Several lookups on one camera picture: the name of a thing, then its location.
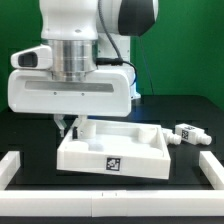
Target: silver metal cylinder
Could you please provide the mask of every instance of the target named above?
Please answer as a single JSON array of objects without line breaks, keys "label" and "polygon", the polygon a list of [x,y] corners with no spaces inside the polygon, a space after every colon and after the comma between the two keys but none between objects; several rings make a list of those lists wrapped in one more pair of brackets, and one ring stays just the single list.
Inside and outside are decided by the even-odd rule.
[{"label": "silver metal cylinder", "polygon": [[80,81],[84,73],[96,70],[97,41],[43,40],[53,52],[53,79]]}]

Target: black cable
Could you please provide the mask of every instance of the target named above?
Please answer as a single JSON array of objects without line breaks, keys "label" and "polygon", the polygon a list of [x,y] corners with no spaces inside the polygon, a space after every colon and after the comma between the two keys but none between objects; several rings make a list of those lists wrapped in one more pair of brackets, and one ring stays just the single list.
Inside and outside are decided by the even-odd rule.
[{"label": "black cable", "polygon": [[96,59],[96,65],[112,65],[112,66],[122,66],[123,64],[127,64],[129,66],[131,66],[134,71],[135,71],[135,79],[134,82],[132,83],[132,85],[135,84],[136,80],[137,80],[137,76],[138,76],[138,71],[137,68],[135,67],[134,64],[132,64],[129,61],[124,61],[122,58],[97,58]]},{"label": "black cable", "polygon": [[107,27],[105,25],[104,16],[103,16],[103,10],[102,10],[102,0],[98,1],[98,11],[99,11],[99,17],[100,17],[100,21],[101,21],[103,30],[104,30],[105,34],[107,35],[110,43],[112,44],[114,50],[116,51],[118,58],[122,59],[121,53],[120,53],[117,45],[115,44],[113,38],[111,37],[111,35],[108,32]]},{"label": "black cable", "polygon": [[105,25],[105,21],[104,21],[104,16],[103,16],[102,0],[98,1],[98,11],[99,11],[99,17],[100,17],[100,21],[101,21],[103,30],[104,30],[105,34],[107,35],[107,38],[109,39],[109,41],[110,41],[111,45],[113,46],[114,50],[116,51],[118,58],[114,58],[114,59],[112,59],[112,58],[97,58],[96,65],[97,66],[98,65],[122,66],[123,64],[130,65],[135,71],[135,79],[134,79],[134,82],[132,83],[132,85],[134,85],[136,80],[137,80],[137,74],[138,74],[137,68],[131,62],[123,60],[116,43],[114,42],[112,36],[108,32],[107,27]]},{"label": "black cable", "polygon": [[142,50],[142,56],[143,56],[143,60],[144,60],[144,64],[145,64],[146,73],[148,75],[149,82],[150,82],[150,85],[151,85],[152,95],[154,96],[155,92],[154,92],[154,88],[153,88],[151,73],[150,73],[150,70],[149,70],[149,64],[148,64],[148,61],[146,60],[145,49],[144,49],[141,37],[138,37],[138,40],[139,40],[139,45],[140,45],[141,50]]}]

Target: black table surface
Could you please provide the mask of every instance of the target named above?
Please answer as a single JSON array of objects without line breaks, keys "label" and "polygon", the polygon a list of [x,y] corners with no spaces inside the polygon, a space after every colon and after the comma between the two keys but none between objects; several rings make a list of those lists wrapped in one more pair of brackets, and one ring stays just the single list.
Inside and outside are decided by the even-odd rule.
[{"label": "black table surface", "polygon": [[[75,116],[66,116],[71,125]],[[212,151],[224,164],[224,111],[200,96],[144,96],[134,101],[126,118],[97,119],[159,124],[173,129],[187,123],[212,136],[209,146],[182,143],[169,145],[169,180],[88,174],[56,170],[61,142],[52,115],[0,113],[0,158],[20,151],[22,166],[6,190],[212,190],[199,168],[200,151]],[[0,217],[0,223],[223,223],[224,217],[141,218],[18,218]]]}]

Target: green backdrop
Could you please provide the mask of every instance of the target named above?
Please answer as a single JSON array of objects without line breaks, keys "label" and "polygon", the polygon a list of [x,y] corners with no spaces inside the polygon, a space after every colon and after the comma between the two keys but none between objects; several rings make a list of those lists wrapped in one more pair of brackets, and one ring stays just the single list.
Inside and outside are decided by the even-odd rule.
[{"label": "green backdrop", "polygon": [[[40,43],[38,0],[0,0],[0,110],[7,107],[10,56]],[[202,95],[224,109],[224,0],[160,0],[142,38],[156,95]],[[152,94],[139,39],[132,40],[138,89]]]}]

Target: white border strip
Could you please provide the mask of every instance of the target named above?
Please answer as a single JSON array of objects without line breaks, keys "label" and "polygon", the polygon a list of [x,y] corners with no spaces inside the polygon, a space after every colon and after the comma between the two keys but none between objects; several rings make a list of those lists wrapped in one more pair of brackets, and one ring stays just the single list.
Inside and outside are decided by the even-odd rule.
[{"label": "white border strip", "polygon": [[215,190],[224,190],[224,168],[211,152],[200,152],[199,166]]},{"label": "white border strip", "polygon": [[[5,170],[13,168],[12,177],[20,165],[19,153],[10,152],[5,158],[0,164]],[[222,179],[224,175],[224,168],[211,152],[201,152],[200,166],[209,178]],[[210,180],[221,186],[214,178]],[[0,216],[224,216],[224,190],[0,191]]]},{"label": "white border strip", "polygon": [[0,162],[0,190],[5,190],[20,167],[20,153],[8,152]]}]

